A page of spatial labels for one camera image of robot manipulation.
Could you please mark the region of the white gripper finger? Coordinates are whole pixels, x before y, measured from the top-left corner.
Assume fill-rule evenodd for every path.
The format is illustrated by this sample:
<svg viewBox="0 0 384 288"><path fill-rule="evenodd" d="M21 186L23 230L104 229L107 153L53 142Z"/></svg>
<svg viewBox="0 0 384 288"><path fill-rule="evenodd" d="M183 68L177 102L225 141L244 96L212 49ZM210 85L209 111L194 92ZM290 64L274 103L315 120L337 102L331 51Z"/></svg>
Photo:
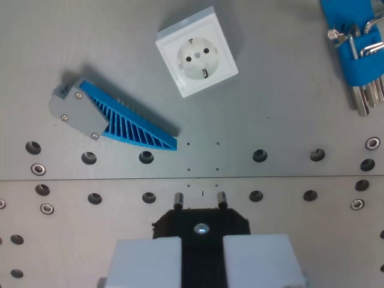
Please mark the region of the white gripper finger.
<svg viewBox="0 0 384 288"><path fill-rule="evenodd" d="M229 287L307 287L287 235L223 237Z"/></svg>
<svg viewBox="0 0 384 288"><path fill-rule="evenodd" d="M179 237L117 242L104 287L181 287Z"/></svg>

